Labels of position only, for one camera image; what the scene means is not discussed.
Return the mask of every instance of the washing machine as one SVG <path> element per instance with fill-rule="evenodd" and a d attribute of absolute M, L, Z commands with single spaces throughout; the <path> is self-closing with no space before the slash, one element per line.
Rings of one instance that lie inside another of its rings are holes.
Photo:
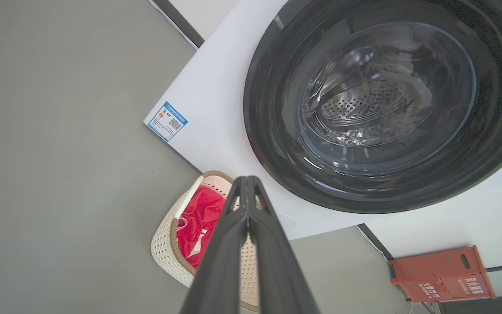
<path fill-rule="evenodd" d="M 462 197 L 502 167 L 502 0 L 241 0 L 145 124 L 291 239 Z"/>

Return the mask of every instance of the concrete floor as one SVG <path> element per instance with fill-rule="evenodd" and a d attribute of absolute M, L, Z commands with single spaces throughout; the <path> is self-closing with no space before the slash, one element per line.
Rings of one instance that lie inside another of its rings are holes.
<path fill-rule="evenodd" d="M 152 260 L 198 172 L 142 124 L 194 51 L 146 0 L 0 0 L 0 313 L 177 313 Z M 407 313 L 355 229 L 295 240 L 325 314 Z"/>

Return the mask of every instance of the red cloth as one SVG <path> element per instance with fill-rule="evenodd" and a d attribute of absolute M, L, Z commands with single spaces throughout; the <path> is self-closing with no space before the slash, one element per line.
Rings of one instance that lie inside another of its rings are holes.
<path fill-rule="evenodd" d="M 201 185 L 191 201 L 189 201 L 189 204 L 187 204 L 187 207 L 185 207 L 183 214 L 181 214 L 181 218 L 187 219 L 187 224 L 177 231 L 177 245 L 183 257 L 195 269 L 203 259 L 203 254 L 209 244 L 210 236 L 213 234 L 225 202 L 226 200 L 210 187 Z M 180 219 L 180 227 L 183 225 L 182 221 L 183 219 Z M 191 255 L 195 245 L 198 248 L 201 234 L 203 234 L 203 237 L 200 241 L 200 252 Z"/>

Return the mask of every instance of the orange box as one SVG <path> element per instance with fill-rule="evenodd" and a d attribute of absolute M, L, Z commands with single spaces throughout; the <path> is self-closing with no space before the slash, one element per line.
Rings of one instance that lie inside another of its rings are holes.
<path fill-rule="evenodd" d="M 476 246 L 391 260 L 398 284 L 410 302 L 494 298 Z"/>

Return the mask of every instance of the qr code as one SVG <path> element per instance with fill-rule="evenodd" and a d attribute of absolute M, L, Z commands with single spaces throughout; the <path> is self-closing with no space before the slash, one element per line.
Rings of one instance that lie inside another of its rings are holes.
<path fill-rule="evenodd" d="M 171 119 L 169 125 L 173 127 L 176 131 L 181 127 L 181 123 L 179 123 L 176 119 Z"/>

